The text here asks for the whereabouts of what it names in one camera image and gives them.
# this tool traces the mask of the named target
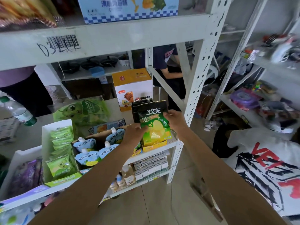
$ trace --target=orange and white box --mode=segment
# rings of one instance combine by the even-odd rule
[[[126,70],[112,75],[121,112],[131,110],[131,103],[153,98],[153,82],[147,70]]]

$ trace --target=person's left hand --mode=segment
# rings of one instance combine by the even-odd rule
[[[125,130],[121,145],[132,148],[133,151],[142,139],[144,133],[147,131],[148,126],[144,126],[143,128],[141,128],[140,123],[133,123],[129,125]]]

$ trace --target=water bottle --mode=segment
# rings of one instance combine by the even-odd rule
[[[32,126],[37,122],[37,119],[20,103],[10,100],[7,96],[0,97],[0,101],[24,125]]]

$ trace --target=person in dark t-shirt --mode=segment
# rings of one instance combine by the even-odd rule
[[[181,68],[167,65],[167,62],[170,59],[171,55],[174,55],[176,63],[180,65],[179,56],[175,44],[153,47],[153,67],[166,81],[166,83],[174,90],[174,92],[181,99],[184,99],[186,90]],[[153,85],[161,87],[155,77],[153,79]],[[169,109],[180,111],[179,107],[169,95],[168,101]]]

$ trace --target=blue and white checkered border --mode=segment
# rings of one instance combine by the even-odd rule
[[[137,19],[147,19],[147,18],[156,18],[156,17],[164,17],[164,16],[176,16],[178,15],[178,10],[169,10],[169,11],[161,11],[161,12],[150,12],[148,14],[144,13],[135,13],[135,14],[126,14],[126,15],[118,15],[117,17],[111,15],[109,18],[106,16],[91,16],[85,17],[84,21],[86,24],[95,24],[95,23],[104,23],[104,22],[114,22],[114,21],[123,21],[123,20],[137,20]]]

